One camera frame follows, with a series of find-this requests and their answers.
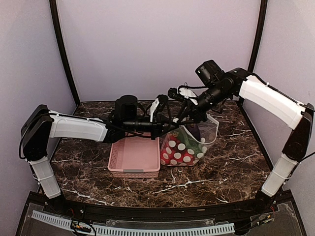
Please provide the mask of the dark purple eggplant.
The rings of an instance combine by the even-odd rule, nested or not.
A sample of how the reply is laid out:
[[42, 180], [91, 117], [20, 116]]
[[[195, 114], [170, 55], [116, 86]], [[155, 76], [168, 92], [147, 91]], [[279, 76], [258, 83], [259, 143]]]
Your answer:
[[209, 139], [209, 126], [204, 124], [189, 124], [188, 130], [197, 141], [205, 142]]

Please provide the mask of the green cucumber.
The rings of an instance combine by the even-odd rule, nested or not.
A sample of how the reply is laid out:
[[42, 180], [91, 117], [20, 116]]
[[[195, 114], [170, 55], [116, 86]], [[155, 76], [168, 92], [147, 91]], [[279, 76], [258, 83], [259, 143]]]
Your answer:
[[201, 142], [197, 141], [193, 135], [185, 129], [179, 129], [178, 137], [181, 144], [186, 146], [186, 149], [191, 149], [194, 154], [206, 153], [208, 148]]

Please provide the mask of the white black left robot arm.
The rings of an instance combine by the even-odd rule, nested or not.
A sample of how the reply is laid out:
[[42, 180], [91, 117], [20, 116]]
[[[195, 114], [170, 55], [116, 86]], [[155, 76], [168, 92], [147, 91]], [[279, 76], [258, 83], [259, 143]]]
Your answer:
[[75, 138], [113, 144], [130, 134], [154, 140], [178, 127], [170, 113], [168, 96], [163, 94], [147, 109], [136, 96], [123, 95], [115, 101], [108, 117], [103, 119], [61, 114], [41, 104], [21, 128], [19, 157], [29, 163], [50, 208], [58, 214], [66, 214], [70, 206], [48, 159], [49, 139]]

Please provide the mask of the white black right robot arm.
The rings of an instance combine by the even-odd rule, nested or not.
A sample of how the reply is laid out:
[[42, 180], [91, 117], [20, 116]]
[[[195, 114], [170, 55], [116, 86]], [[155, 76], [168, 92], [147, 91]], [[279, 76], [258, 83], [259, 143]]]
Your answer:
[[270, 121], [285, 129], [279, 137], [286, 137], [287, 140], [278, 142], [281, 146], [276, 152], [279, 157], [272, 158], [270, 174], [251, 203], [251, 210], [262, 213], [269, 208], [298, 165], [310, 157], [307, 151], [315, 109], [312, 104], [291, 98], [257, 74], [240, 67], [223, 71], [213, 60], [209, 60], [202, 63], [195, 72], [204, 91], [195, 95], [193, 88], [188, 85], [178, 87], [177, 91], [188, 103], [183, 116], [190, 117], [195, 123], [204, 121], [207, 111], [228, 98], [238, 97], [248, 105], [257, 106], [257, 111], [267, 115], [267, 120], [261, 125], [254, 122], [257, 132], [262, 130], [262, 126], [271, 131], [275, 125], [269, 125]]

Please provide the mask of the clear zip top bag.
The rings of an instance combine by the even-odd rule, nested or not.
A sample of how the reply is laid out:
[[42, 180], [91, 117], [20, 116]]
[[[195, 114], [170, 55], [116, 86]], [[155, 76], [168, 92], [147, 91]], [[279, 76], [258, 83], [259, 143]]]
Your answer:
[[186, 124], [170, 131], [163, 139], [160, 163], [169, 167], [194, 166], [214, 145], [219, 121], [207, 115], [206, 122]]

